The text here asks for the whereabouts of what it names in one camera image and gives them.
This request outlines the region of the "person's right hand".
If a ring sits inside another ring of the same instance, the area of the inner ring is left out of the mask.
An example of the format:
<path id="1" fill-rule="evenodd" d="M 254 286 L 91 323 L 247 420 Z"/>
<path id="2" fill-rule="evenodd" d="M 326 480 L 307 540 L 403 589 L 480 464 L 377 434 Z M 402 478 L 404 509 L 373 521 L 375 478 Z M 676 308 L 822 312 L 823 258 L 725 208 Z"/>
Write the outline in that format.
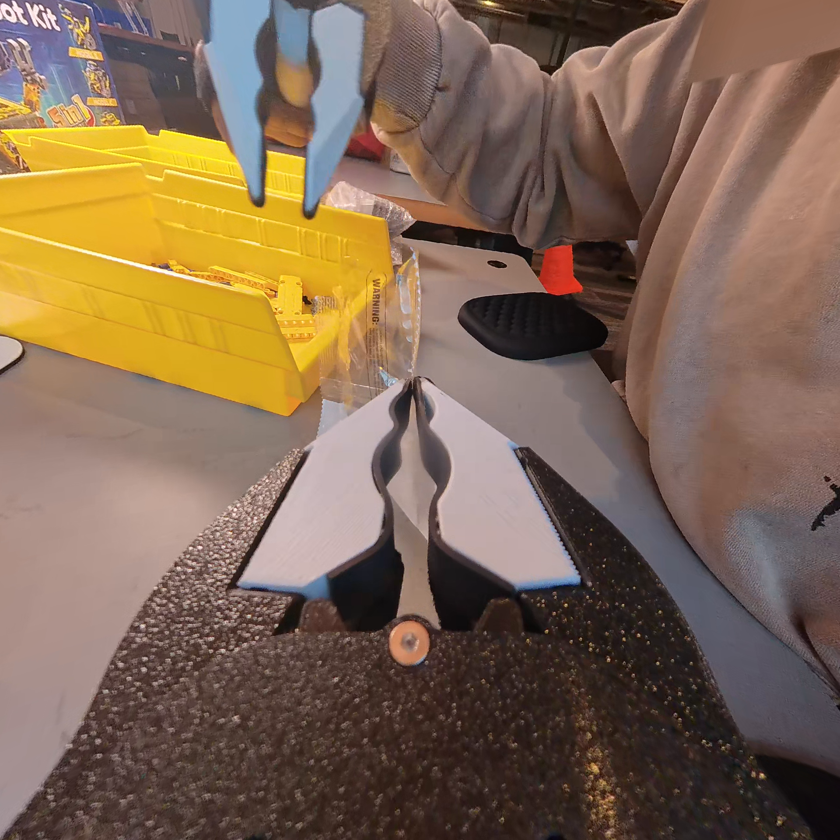
<path id="1" fill-rule="evenodd" d="M 215 127 L 228 149 L 233 151 L 223 114 L 217 103 L 215 87 L 204 55 L 205 44 L 201 40 L 195 47 L 193 70 L 197 96 L 213 118 Z M 279 92 L 277 84 L 269 86 L 268 115 L 264 124 L 265 139 L 270 144 L 282 144 L 301 149 L 312 136 L 312 117 L 309 108 L 295 108 Z"/>

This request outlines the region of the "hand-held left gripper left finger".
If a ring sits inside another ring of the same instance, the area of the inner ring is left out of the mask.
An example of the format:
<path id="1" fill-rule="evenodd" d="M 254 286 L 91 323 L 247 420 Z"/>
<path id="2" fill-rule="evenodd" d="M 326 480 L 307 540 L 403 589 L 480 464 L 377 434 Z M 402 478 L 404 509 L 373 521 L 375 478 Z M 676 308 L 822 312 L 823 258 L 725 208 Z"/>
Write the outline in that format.
<path id="1" fill-rule="evenodd" d="M 402 463 L 412 394 L 412 381 L 396 381 L 306 447 L 239 575 L 241 589 L 399 598 L 403 562 L 387 486 Z"/>

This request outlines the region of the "clear plastic bag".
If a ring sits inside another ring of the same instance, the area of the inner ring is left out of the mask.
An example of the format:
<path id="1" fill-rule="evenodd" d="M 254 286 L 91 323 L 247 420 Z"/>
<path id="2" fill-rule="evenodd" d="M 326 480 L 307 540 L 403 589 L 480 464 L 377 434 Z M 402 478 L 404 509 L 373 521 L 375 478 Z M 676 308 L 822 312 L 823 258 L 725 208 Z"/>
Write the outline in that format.
<path id="1" fill-rule="evenodd" d="M 346 181 L 337 182 L 325 193 L 320 204 L 380 218 L 385 221 L 391 240 L 401 237 L 416 222 L 413 215 L 403 206 Z"/>

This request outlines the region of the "person's right forearm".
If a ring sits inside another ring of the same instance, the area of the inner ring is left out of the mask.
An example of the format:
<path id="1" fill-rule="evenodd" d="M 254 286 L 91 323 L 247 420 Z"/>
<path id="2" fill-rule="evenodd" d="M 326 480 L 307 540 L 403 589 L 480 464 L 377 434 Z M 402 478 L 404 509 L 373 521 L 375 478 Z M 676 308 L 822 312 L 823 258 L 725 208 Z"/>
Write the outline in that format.
<path id="1" fill-rule="evenodd" d="M 414 180 L 531 248 L 650 246 L 707 2 L 583 49 L 554 74 L 449 2 L 371 2 L 372 127 Z"/>

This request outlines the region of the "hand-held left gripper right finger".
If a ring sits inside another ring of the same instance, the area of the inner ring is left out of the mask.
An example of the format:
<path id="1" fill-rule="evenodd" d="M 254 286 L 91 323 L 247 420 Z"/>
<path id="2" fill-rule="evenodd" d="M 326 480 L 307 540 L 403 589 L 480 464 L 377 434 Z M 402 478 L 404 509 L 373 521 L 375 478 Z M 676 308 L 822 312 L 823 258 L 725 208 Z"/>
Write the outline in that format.
<path id="1" fill-rule="evenodd" d="M 429 380 L 415 381 L 423 466 L 435 484 L 428 572 L 437 603 L 581 584 L 518 446 Z"/>

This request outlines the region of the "grey desk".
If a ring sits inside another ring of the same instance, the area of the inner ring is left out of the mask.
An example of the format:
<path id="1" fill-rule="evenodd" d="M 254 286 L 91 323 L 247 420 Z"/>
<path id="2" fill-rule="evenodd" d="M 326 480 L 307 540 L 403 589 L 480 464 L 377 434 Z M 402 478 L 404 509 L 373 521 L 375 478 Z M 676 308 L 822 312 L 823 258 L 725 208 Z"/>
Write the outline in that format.
<path id="1" fill-rule="evenodd" d="M 440 633 L 397 665 L 385 632 L 275 635 L 287 601 L 234 572 L 318 399 L 291 416 L 25 341 L 2 381 L 2 826 L 15 837 L 794 837 L 751 812 L 747 752 L 838 774 L 838 709 L 734 601 L 667 519 L 624 405 L 588 354 L 514 362 L 455 321 L 482 251 L 422 246 L 425 371 L 530 445 L 587 503 L 572 531 L 615 581 L 654 584 L 542 637 Z M 457 260 L 461 277 L 456 279 Z"/>

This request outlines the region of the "pile of toy bricks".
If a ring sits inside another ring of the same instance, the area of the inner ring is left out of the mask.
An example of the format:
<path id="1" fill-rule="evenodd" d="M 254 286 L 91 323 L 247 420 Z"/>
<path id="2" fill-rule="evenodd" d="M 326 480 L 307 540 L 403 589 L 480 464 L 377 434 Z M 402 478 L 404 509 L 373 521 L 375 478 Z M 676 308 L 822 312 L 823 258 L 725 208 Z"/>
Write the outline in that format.
<path id="1" fill-rule="evenodd" d="M 221 266 L 211 266 L 208 270 L 193 270 L 175 261 L 152 264 L 152 267 L 240 291 L 256 291 L 268 299 L 280 331 L 287 341 L 303 343 L 317 337 L 318 329 L 312 314 L 312 300 L 303 289 L 302 280 L 297 276 L 281 275 L 278 279 L 271 279 L 253 272 L 236 271 Z"/>

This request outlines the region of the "small clear bag white label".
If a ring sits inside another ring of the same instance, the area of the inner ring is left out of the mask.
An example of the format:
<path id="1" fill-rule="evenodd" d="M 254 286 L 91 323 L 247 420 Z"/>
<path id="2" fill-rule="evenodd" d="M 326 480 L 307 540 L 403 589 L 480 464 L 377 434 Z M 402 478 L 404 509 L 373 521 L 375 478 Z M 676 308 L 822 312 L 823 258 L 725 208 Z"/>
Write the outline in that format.
<path id="1" fill-rule="evenodd" d="M 328 345 L 328 360 L 322 363 L 322 409 L 326 410 L 331 403 L 334 412 L 343 414 L 332 425 L 375 399 L 395 382 L 413 382 L 422 321 L 418 271 L 417 256 L 411 252 L 403 264 L 394 269 L 393 280 L 371 280 L 359 311 L 350 311 L 350 300 L 341 288 L 318 302 L 318 325 L 334 322 L 339 327 L 337 338 Z M 411 404 L 406 430 L 410 416 Z M 331 426 L 319 431 L 319 435 Z M 403 464 L 402 442 L 402 463 L 388 483 L 388 492 Z M 396 503 L 390 492 L 388 494 L 394 510 L 395 548 L 402 559 L 396 544 Z M 402 589 L 398 599 L 390 600 L 330 601 L 346 627 L 366 632 L 380 629 L 396 617 L 401 593 Z"/>

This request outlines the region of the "orange traffic cone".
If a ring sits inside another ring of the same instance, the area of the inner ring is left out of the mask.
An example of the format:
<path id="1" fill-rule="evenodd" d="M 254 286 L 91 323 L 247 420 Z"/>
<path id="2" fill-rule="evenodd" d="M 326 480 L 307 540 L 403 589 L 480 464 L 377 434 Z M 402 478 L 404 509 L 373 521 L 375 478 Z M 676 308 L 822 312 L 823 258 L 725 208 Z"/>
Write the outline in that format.
<path id="1" fill-rule="evenodd" d="M 582 293 L 583 286 L 574 274 L 572 245 L 554 246 L 544 251 L 539 281 L 546 292 L 557 297 Z"/>

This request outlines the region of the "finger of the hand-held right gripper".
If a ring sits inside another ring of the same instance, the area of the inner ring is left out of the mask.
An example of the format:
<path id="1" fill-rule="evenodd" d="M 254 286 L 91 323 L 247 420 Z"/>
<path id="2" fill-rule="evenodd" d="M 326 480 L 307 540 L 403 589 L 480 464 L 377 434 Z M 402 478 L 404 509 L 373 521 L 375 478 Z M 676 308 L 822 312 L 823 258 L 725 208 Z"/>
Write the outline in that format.
<path id="1" fill-rule="evenodd" d="M 311 16 L 310 40 L 320 75 L 310 99 L 312 133 L 302 201 L 306 218 L 318 211 L 363 111 L 364 23 L 361 10 L 346 3 L 322 7 Z"/>
<path id="2" fill-rule="evenodd" d="M 270 1 L 210 1 L 209 40 L 204 48 L 229 145 L 257 207 L 266 200 L 266 147 L 260 117 L 264 77 L 257 45 L 270 12 Z"/>

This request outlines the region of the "printed toy box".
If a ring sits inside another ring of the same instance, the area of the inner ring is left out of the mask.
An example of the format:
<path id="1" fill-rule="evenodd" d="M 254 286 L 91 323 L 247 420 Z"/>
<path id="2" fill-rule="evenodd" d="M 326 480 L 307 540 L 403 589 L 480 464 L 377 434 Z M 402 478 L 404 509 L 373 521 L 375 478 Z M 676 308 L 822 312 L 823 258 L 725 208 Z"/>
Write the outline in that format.
<path id="1" fill-rule="evenodd" d="M 28 170 L 8 136 L 11 130 L 122 123 L 94 8 L 68 1 L 2 1 L 1 173 Z"/>

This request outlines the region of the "yellow bin with bricks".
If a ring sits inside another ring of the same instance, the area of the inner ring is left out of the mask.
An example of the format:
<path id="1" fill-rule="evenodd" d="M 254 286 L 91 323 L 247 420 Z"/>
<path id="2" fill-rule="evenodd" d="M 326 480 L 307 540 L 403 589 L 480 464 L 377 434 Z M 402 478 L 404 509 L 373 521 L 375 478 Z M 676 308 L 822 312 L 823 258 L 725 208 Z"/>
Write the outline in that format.
<path id="1" fill-rule="evenodd" d="M 147 175 L 167 172 L 245 187 L 245 177 L 223 141 L 139 125 L 70 129 L 4 129 L 2 162 L 24 164 L 30 172 L 102 165 L 140 164 Z"/>
<path id="2" fill-rule="evenodd" d="M 295 277 L 352 314 L 394 283 L 378 217 L 140 164 L 2 175 L 1 216 L 3 335 L 282 416 L 332 336 L 289 342 L 265 295 L 161 265 Z"/>

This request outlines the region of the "black wrist rest pad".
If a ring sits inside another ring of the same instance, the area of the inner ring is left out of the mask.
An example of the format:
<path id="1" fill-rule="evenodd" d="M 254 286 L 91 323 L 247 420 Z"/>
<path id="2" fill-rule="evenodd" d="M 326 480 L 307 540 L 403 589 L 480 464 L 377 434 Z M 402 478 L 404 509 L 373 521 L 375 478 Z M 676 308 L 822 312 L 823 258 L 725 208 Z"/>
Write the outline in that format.
<path id="1" fill-rule="evenodd" d="M 608 328 L 571 296 L 522 292 L 477 297 L 458 323 L 490 352 L 516 361 L 543 361 L 599 349 Z"/>

